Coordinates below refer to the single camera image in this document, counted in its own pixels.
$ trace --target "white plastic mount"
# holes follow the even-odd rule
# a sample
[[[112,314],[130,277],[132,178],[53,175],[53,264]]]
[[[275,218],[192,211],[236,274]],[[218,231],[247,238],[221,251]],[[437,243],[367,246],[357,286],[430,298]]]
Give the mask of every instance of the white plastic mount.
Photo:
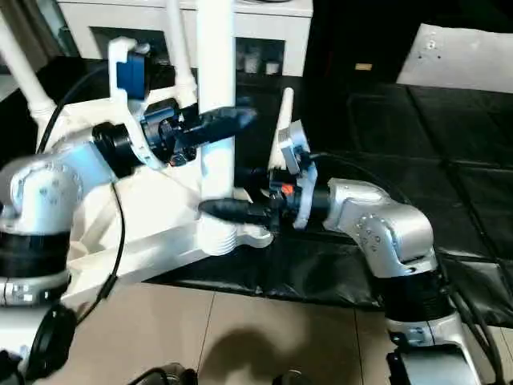
[[[119,114],[123,117],[122,120],[130,136],[131,149],[135,156],[149,168],[161,170],[166,167],[166,164],[160,161],[151,151],[140,124],[146,103],[129,100],[127,92],[122,88],[118,88],[118,63],[126,63],[128,52],[136,47],[137,41],[132,38],[116,38],[109,42],[111,104],[112,108],[118,110]]]

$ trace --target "tile floor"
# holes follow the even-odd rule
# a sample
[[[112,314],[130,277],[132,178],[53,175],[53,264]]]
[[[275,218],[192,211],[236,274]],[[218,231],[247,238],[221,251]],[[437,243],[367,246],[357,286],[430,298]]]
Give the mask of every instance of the tile floor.
[[[388,384],[393,345],[382,314],[138,284],[120,289],[80,327],[68,364],[46,385],[120,384],[180,362],[201,385],[268,385],[297,368],[315,384]],[[507,379],[513,330],[494,328]],[[491,369],[473,347],[484,379]]]

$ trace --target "white shelf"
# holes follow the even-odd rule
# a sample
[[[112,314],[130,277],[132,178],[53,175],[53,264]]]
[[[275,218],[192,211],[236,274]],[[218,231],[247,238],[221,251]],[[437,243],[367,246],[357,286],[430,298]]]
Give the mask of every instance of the white shelf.
[[[165,0],[57,0],[58,3],[103,4],[113,6],[146,6],[164,8]],[[183,10],[195,10],[196,0],[181,0]],[[252,4],[236,0],[235,11],[239,14],[270,14],[276,16],[294,16],[311,18],[313,0],[291,0],[290,2]]]

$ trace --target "white cabinet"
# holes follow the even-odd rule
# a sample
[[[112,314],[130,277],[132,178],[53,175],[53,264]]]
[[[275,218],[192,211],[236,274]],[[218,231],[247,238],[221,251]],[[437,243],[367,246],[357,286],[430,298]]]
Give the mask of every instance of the white cabinet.
[[[162,31],[165,25],[164,0],[85,1],[58,0],[84,58],[103,57],[103,32],[112,37],[118,34],[116,30],[118,35],[131,31],[137,36],[144,31]],[[180,7],[191,65],[196,67],[196,0],[183,0]],[[242,38],[237,41],[238,62],[246,61],[238,64],[239,69],[269,73],[279,67],[282,75],[302,76],[313,16],[312,0],[269,4],[236,0],[235,9],[236,36]]]

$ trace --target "white pole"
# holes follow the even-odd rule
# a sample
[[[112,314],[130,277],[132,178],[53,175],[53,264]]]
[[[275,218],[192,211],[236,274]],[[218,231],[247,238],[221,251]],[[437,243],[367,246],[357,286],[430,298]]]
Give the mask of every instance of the white pole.
[[[233,0],[199,0],[197,16],[200,112],[235,105],[235,35]],[[201,149],[202,199],[231,197],[235,140]],[[224,255],[236,246],[236,226],[203,215],[198,242],[210,255]]]
[[[36,77],[34,70],[30,66],[25,54],[7,25],[7,21],[4,19],[1,10],[0,53],[28,102],[30,115],[38,124],[39,143],[42,131],[55,109],[55,103],[48,97],[45,90],[42,89],[41,83]]]
[[[169,57],[172,57],[175,66],[177,98],[181,107],[188,107],[197,101],[196,81],[192,76],[189,64],[179,0],[168,0],[166,2],[166,15],[166,31],[164,33]]]
[[[283,91],[283,99],[281,100],[280,115],[278,116],[278,124],[276,125],[276,131],[274,132],[273,146],[271,147],[271,156],[269,157],[269,164],[267,169],[279,168],[285,170],[287,164],[283,153],[281,153],[280,146],[278,145],[278,132],[284,128],[287,128],[292,123],[292,110],[294,104],[294,90],[292,88],[286,88]]]

